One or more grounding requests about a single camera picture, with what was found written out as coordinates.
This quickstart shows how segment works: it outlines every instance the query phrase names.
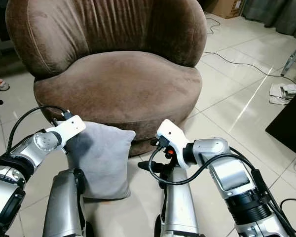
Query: tile floor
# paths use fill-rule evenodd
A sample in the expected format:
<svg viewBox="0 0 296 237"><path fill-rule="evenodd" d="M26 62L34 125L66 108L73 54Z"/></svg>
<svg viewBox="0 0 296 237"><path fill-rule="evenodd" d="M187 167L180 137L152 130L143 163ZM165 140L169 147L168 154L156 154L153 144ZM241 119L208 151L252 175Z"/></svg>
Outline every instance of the tile floor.
<svg viewBox="0 0 296 237"><path fill-rule="evenodd" d="M228 60L253 64L263 71L279 75L289 54L296 48L296 39L267 29L258 22L242 17L222 19L208 35L205 51L217 52ZM34 78L17 57L4 62L0 75L11 85L0 93L0 154L16 120L36 106L33 96ZM296 198L296 154L264 130L283 109L268 102L268 90L273 82L288 82L283 78L265 77L247 66L225 62L218 56L204 53L196 66L203 77L203 89L192 111L185 131L189 140L220 136L242 152L261 172L278 201ZM287 73L296 81L296 64ZM26 119L19 127L15 141L48 122L40 112ZM109 203L86 203L87 217L94 224L97 237L151 237L159 211L161 191L148 172L137 168L137 162L149 154L128 162L132 195ZM12 237L40 236L43 228L48 194L54 175L66 169L62 153L51 154L26 186L27 196L8 234ZM196 167L188 172L192 174ZM201 232L206 237L235 237L233 220L208 173L191 183ZM285 206L288 218L296 228L296 203Z"/></svg>

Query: metal chair leg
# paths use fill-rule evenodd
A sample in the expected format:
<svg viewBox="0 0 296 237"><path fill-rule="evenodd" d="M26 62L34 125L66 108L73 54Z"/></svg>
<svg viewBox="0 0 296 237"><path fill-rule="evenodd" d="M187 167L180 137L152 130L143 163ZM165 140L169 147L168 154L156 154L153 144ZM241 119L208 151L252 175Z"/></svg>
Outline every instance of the metal chair leg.
<svg viewBox="0 0 296 237"><path fill-rule="evenodd" d="M294 63L294 61L296 60L296 50L294 51L294 53L292 53L292 55L288 58L282 72L281 72L281 76L284 76L287 71L290 69L290 67L292 66L292 64Z"/></svg>

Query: armchair cushion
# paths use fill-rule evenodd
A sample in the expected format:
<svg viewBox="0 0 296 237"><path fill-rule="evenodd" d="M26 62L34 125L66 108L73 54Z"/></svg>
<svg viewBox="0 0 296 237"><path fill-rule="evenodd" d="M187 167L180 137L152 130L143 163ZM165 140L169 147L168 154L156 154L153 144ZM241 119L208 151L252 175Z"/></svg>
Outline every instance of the armchair cushion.
<svg viewBox="0 0 296 237"><path fill-rule="evenodd" d="M197 69L139 51L85 56L34 83L38 104L57 104L84 120L133 130L135 141L152 138L164 119L185 120L200 90ZM57 112L43 111L48 119L60 118Z"/></svg>
<svg viewBox="0 0 296 237"><path fill-rule="evenodd" d="M10 0L6 22L37 79L58 75L86 55L119 50L194 67L207 32L196 0Z"/></svg>

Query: black speaker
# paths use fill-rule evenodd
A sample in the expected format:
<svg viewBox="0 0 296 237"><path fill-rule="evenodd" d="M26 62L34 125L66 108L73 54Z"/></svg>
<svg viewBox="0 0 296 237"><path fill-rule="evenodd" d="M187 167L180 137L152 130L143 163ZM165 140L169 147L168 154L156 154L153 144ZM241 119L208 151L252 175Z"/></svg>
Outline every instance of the black speaker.
<svg viewBox="0 0 296 237"><path fill-rule="evenodd" d="M266 131L296 153L296 95Z"/></svg>

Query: armchair backrest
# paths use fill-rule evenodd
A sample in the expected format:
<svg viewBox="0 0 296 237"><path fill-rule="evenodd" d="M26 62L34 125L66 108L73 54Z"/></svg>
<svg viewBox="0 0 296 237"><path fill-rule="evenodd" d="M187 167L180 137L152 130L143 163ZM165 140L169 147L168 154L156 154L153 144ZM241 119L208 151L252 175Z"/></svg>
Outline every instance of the armchair backrest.
<svg viewBox="0 0 296 237"><path fill-rule="evenodd" d="M10 0L6 10L15 49L37 79L83 56L118 50L194 66L206 40L204 21L196 0Z"/></svg>

